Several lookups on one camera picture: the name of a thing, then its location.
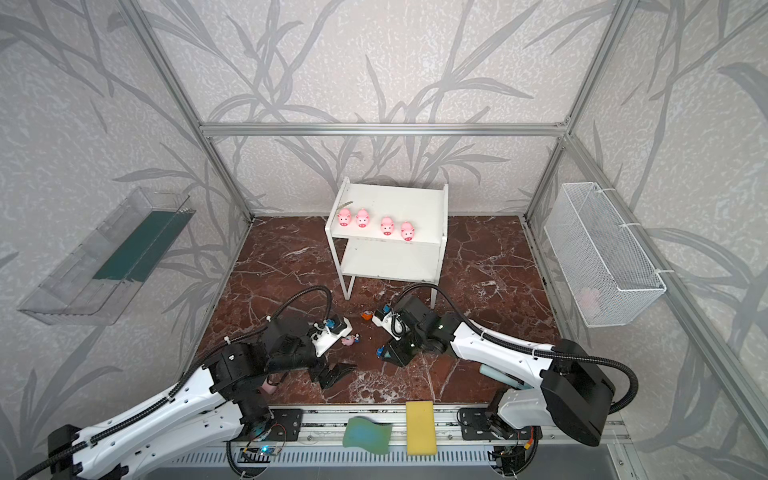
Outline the pink pig toy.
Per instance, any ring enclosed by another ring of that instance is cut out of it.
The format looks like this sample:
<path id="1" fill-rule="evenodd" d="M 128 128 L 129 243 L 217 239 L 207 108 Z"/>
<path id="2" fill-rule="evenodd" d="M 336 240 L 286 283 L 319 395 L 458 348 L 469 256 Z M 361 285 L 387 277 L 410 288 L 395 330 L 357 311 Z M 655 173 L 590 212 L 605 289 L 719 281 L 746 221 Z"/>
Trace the pink pig toy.
<path id="1" fill-rule="evenodd" d="M 394 233 L 394 230 L 395 230 L 395 224 L 394 224 L 394 221 L 393 221 L 393 220 L 392 220 L 390 217 L 384 217 L 384 218 L 381 220 L 381 223 L 380 223 L 380 229 L 381 229 L 381 232 L 382 232 L 382 233 L 383 233 L 385 236 L 390 236 L 390 235 L 392 235 L 392 234 Z"/>
<path id="2" fill-rule="evenodd" d="M 405 241 L 412 241 L 415 236 L 415 227 L 410 222 L 403 222 L 400 226 L 400 233 Z"/>
<path id="3" fill-rule="evenodd" d="M 355 215 L 355 222 L 359 228 L 366 228 L 370 224 L 370 214 L 366 209 L 360 209 Z"/>
<path id="4" fill-rule="evenodd" d="M 337 214 L 338 224 L 342 227 L 347 227 L 352 221 L 352 215 L 348 208 L 342 208 Z"/>

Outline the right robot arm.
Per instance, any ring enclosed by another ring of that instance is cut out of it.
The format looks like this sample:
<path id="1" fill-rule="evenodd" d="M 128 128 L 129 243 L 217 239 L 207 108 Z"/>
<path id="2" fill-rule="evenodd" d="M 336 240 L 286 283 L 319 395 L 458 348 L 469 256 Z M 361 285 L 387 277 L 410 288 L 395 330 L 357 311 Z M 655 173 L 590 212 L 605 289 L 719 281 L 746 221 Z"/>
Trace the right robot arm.
<path id="1" fill-rule="evenodd" d="M 452 354 L 496 373 L 507 385 L 489 403 L 486 418 L 500 438 L 540 427 L 556 427 L 587 446 L 599 445 L 609 415 L 629 406 L 639 379 L 627 365 L 588 354 L 578 343 L 533 343 L 494 331 L 469 319 L 450 301 L 439 314 L 408 286 L 391 305 L 373 314 L 390 340 L 378 357 L 399 367 L 418 354 Z"/>

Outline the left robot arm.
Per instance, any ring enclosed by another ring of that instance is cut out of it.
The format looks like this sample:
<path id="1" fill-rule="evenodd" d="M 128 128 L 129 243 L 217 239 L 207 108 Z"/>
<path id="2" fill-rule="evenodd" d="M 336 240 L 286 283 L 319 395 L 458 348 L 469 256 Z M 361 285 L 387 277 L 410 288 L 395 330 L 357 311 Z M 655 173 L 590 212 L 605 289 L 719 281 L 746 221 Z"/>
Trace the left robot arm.
<path id="1" fill-rule="evenodd" d="M 353 327 L 333 312 L 329 288 L 308 290 L 325 296 L 320 321 L 288 312 L 304 296 L 299 291 L 264 325 L 224 341 L 168 389 L 99 424 L 55 430 L 47 440 L 47 458 L 21 478 L 47 470 L 54 479 L 131 479 L 199 447 L 268 432 L 276 423 L 264 391 L 270 376 L 304 370 L 327 389 L 355 369 L 329 365 L 327 352 Z"/>

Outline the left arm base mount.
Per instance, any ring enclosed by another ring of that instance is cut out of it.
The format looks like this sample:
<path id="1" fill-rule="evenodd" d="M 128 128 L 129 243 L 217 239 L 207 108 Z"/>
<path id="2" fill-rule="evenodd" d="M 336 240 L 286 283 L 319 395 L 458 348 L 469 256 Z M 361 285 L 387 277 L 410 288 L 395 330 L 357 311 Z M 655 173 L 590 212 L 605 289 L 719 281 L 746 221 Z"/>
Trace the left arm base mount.
<path id="1" fill-rule="evenodd" d="M 299 408 L 277 408 L 261 424 L 246 426 L 238 441 L 296 442 L 301 431 L 304 411 Z"/>

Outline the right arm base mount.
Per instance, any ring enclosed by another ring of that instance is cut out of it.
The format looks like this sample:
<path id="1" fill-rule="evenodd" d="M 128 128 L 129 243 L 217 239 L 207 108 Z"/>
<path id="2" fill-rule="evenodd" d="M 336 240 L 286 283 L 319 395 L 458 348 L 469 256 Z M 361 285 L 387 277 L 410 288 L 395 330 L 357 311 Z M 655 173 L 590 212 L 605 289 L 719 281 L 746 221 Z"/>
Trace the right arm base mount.
<path id="1" fill-rule="evenodd" d="M 514 431 L 487 408 L 460 408 L 457 421 L 463 440 L 508 440 L 514 435 Z"/>

